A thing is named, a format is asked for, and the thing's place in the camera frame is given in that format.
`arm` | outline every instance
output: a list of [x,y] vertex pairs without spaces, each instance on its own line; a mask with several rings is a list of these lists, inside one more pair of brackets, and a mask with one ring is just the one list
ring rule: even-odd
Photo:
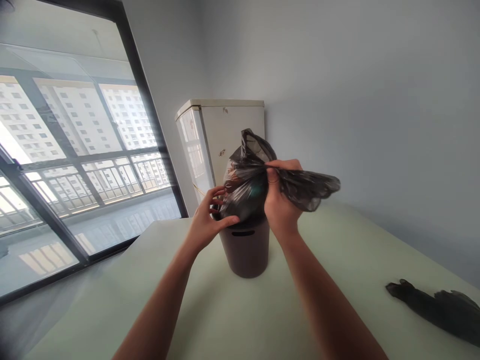
[[[301,170],[298,160],[275,160],[273,167]],[[362,319],[305,244],[297,228],[302,212],[281,192],[269,168],[265,214],[288,263],[313,335],[326,359],[387,359]]]
[[216,212],[210,205],[221,204],[222,201],[215,197],[224,193],[224,186],[217,186],[207,192],[192,218],[183,244],[116,351],[113,360],[167,357],[190,270],[197,255],[220,230],[239,221],[237,216],[229,216],[220,221],[210,217],[210,214]]

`sliding glass door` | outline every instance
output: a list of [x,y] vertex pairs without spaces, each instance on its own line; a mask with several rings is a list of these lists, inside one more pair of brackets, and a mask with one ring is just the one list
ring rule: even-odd
[[186,216],[122,5],[86,3],[1,14],[2,302]]

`refrigerator door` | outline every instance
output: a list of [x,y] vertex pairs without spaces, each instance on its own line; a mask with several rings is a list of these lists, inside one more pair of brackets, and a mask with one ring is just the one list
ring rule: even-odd
[[207,191],[214,187],[200,111],[194,108],[186,111],[177,119],[176,126],[185,157],[190,165],[191,182],[200,203]]
[[265,138],[264,107],[204,106],[201,112],[213,178],[223,185],[229,156],[242,145],[242,130],[250,128]]

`black garbage bag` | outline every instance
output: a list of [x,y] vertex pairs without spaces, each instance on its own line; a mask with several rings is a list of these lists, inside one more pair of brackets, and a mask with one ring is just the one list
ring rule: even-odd
[[[269,182],[265,163],[276,160],[270,144],[252,130],[241,132],[241,146],[230,156],[226,173],[225,196],[220,217],[237,215],[240,221],[264,216],[264,203]],[[322,199],[340,190],[340,180],[335,176],[312,171],[277,169],[280,191],[297,208],[314,212]]]
[[386,289],[425,320],[480,347],[480,307],[464,293],[442,290],[432,297],[405,279],[389,283]]

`balcony floor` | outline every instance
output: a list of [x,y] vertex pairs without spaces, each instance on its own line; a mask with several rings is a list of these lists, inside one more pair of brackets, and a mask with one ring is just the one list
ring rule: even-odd
[[[180,217],[172,190],[167,188],[63,221],[91,255],[140,235],[153,221]],[[0,238],[1,255],[0,296],[77,263],[46,225]]]

